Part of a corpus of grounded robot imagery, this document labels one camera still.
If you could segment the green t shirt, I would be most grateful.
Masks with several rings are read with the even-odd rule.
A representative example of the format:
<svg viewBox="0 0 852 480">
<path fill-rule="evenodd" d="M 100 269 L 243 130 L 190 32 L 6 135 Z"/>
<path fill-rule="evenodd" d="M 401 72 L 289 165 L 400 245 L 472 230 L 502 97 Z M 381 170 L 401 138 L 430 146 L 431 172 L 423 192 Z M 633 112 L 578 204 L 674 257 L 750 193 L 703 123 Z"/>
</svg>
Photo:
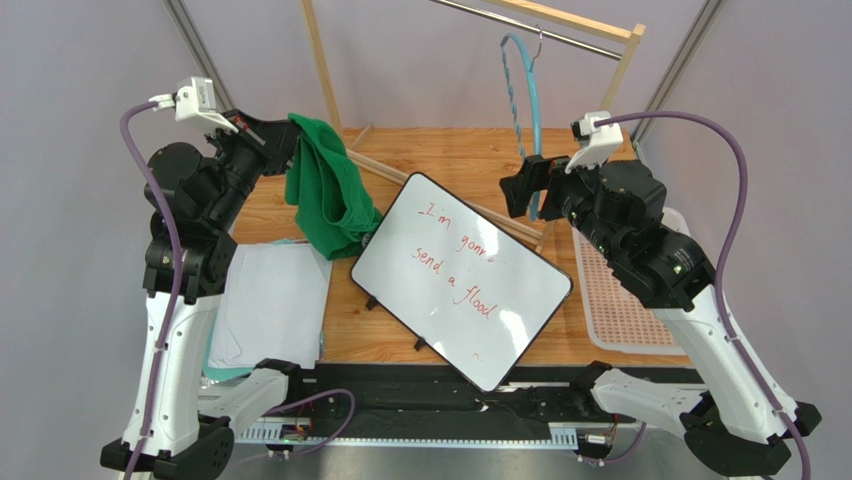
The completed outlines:
<svg viewBox="0 0 852 480">
<path fill-rule="evenodd" d="M 293 166 L 286 174 L 285 202 L 294 221 L 326 259 L 356 257 L 383 219 L 343 139 L 320 119 L 290 113 L 301 129 Z"/>
</svg>

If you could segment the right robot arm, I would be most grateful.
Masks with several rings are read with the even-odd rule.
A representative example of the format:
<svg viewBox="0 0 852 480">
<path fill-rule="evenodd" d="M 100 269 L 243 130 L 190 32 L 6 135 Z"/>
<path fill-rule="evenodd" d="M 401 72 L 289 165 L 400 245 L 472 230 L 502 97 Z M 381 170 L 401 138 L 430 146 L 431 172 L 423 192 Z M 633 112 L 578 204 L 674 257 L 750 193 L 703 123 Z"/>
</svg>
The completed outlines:
<svg viewBox="0 0 852 480">
<path fill-rule="evenodd" d="M 789 461 L 788 440 L 821 422 L 817 408 L 764 392 L 741 357 L 745 343 L 732 315 L 718 307 L 716 273 L 700 245 L 663 222 L 665 186 L 638 161 L 569 168 L 538 155 L 499 185 L 511 217 L 537 192 L 542 220 L 566 220 L 603 256 L 620 285 L 670 331 L 704 389 L 646 381 L 595 361 L 571 389 L 584 415 L 627 416 L 681 437 L 706 467 L 725 477 L 768 477 Z"/>
</svg>

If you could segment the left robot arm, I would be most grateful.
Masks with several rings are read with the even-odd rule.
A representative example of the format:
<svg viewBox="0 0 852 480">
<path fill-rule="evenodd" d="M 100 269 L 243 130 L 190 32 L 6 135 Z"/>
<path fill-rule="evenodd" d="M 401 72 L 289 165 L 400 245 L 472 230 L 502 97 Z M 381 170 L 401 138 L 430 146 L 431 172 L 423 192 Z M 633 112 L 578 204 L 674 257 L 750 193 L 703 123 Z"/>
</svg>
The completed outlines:
<svg viewBox="0 0 852 480">
<path fill-rule="evenodd" d="M 236 438 L 287 401 L 300 368 L 275 359 L 211 401 L 200 393 L 237 248 L 231 227 L 262 177 L 291 169 L 301 134 L 290 120 L 231 110 L 206 134 L 213 156 L 175 142 L 140 161 L 154 209 L 143 275 L 146 350 L 128 424 L 100 454 L 101 465 L 122 478 L 215 479 Z"/>
</svg>

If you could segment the whiteboard with red writing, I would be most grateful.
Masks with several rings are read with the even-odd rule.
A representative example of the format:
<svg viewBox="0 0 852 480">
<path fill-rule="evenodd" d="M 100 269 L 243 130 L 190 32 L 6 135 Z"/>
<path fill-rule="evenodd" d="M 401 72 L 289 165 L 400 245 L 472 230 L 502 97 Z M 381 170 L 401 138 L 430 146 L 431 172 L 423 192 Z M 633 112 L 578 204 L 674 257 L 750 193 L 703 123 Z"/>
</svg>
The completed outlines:
<svg viewBox="0 0 852 480">
<path fill-rule="evenodd" d="M 569 274 L 422 173 L 403 184 L 351 279 L 483 392 L 574 290 Z"/>
</svg>

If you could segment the white plastic basket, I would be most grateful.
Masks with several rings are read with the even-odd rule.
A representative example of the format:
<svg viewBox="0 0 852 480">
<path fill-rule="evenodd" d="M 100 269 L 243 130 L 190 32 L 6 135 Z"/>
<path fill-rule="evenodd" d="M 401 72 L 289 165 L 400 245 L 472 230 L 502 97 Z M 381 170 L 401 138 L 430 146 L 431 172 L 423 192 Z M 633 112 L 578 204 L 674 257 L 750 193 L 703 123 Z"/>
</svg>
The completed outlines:
<svg viewBox="0 0 852 480">
<path fill-rule="evenodd" d="M 669 330 L 621 286 L 598 248 L 577 231 L 572 236 L 591 342 L 625 354 L 682 356 Z"/>
</svg>

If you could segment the stack of white papers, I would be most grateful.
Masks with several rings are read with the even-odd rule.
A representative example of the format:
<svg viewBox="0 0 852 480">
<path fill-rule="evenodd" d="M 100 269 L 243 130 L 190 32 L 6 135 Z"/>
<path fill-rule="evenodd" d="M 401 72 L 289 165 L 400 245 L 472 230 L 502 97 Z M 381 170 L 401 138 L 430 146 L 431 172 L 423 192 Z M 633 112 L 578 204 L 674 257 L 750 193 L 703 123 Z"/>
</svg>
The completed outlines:
<svg viewBox="0 0 852 480">
<path fill-rule="evenodd" d="M 215 382 L 248 374 L 265 359 L 312 370 L 333 262 L 305 242 L 243 244 L 231 262 L 203 362 Z"/>
</svg>

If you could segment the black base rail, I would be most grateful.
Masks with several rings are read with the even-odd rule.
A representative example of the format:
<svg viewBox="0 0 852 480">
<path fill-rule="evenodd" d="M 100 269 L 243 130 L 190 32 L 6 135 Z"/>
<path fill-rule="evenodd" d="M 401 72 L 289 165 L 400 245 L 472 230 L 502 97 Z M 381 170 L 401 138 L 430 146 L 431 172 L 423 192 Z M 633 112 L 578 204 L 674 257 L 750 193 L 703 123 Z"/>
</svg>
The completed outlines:
<svg viewBox="0 0 852 480">
<path fill-rule="evenodd" d="M 631 425 L 571 387 L 579 367 L 518 366 L 484 393 L 447 365 L 319 364 L 290 382 L 287 414 L 317 436 L 400 440 L 544 440 L 552 423 Z"/>
</svg>

